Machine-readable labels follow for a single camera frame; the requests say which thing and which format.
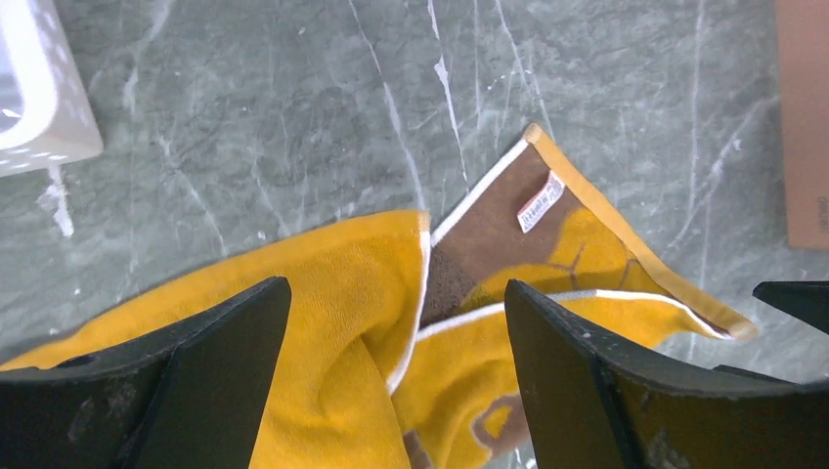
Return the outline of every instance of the black pointed object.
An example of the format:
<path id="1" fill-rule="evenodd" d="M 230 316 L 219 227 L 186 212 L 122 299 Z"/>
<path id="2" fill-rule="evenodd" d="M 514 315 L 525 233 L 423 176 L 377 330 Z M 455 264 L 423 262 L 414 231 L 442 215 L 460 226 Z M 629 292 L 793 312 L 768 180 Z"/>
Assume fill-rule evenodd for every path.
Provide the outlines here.
<path id="1" fill-rule="evenodd" d="M 506 321 L 540 469 L 816 468 L 829 383 L 718 372 L 639 346 L 512 280 Z"/>
<path id="2" fill-rule="evenodd" d="M 829 281 L 764 281 L 754 296 L 829 334 Z"/>
<path id="3" fill-rule="evenodd" d="M 247 467 L 289 304 L 269 278 L 124 344 L 0 372 L 0 468 Z"/>

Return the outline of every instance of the towel label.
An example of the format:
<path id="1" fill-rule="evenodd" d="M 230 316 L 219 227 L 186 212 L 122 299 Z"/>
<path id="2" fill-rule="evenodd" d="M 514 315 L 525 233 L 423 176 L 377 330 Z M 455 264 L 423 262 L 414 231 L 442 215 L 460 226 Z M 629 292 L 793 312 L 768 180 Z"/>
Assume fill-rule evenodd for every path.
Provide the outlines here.
<path id="1" fill-rule="evenodd" d="M 564 188 L 564 183 L 550 171 L 544 187 L 518 211 L 518 224 L 521 225 L 522 233 L 528 233 L 541 221 L 547 210 L 564 194 Z"/>

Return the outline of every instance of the folded towel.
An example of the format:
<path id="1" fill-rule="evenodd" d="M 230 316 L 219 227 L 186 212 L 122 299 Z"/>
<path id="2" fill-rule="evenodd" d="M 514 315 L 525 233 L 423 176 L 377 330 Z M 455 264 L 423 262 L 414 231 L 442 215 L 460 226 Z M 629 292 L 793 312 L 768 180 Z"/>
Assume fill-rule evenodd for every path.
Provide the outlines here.
<path id="1" fill-rule="evenodd" d="M 660 263 L 531 126 L 431 236 L 417 211 L 340 222 L 175 279 L 0 369 L 122 343 L 272 276 L 293 303 L 254 468 L 478 467 L 526 441 L 512 277 L 646 346 L 755 331 Z"/>

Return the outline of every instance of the brown and yellow towel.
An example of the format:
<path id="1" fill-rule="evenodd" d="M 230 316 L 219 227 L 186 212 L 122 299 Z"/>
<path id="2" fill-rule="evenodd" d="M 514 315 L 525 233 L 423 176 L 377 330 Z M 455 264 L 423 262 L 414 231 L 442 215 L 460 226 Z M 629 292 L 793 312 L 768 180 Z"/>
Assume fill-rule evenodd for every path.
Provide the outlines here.
<path id="1" fill-rule="evenodd" d="M 473 468 L 526 441 L 502 312 L 513 277 L 646 346 L 755 333 L 659 262 L 534 125 L 434 234 L 417 211 L 337 223 L 175 279 L 0 369 L 124 342 L 271 276 L 293 304 L 254 468 Z"/>

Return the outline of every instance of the orange border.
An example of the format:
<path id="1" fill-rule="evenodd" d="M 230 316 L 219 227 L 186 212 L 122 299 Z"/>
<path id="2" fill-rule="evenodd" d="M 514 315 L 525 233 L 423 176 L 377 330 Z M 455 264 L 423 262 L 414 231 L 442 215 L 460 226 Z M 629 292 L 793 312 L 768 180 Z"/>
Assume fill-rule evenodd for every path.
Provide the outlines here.
<path id="1" fill-rule="evenodd" d="M 746 340 L 757 336 L 757 326 L 750 320 L 669 269 L 613 204 L 573 166 L 540 125 L 530 124 L 524 131 L 524 140 L 535 147 L 549 169 L 564 181 L 576 198 L 628 247 L 654 281 L 701 317 L 725 328 L 735 339 Z"/>

